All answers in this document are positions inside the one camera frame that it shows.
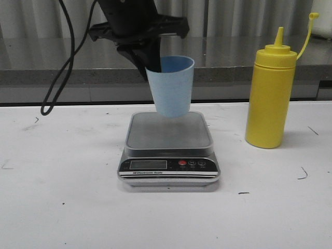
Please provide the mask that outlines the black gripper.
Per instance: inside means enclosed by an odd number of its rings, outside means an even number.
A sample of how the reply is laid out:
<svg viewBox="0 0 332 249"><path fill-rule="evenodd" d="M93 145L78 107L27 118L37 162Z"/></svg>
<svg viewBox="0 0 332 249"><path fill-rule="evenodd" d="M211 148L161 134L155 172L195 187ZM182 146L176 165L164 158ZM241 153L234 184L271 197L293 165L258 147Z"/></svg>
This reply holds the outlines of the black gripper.
<svg viewBox="0 0 332 249"><path fill-rule="evenodd" d="M98 4L106 22L90 28L91 39L109 39L118 45L147 40L141 49L143 62L131 48L117 48L117 52L135 65L143 78L147 78L146 69L161 72L160 37L175 35L185 38L189 32L186 17L161 15L154 1L98 1Z"/></svg>

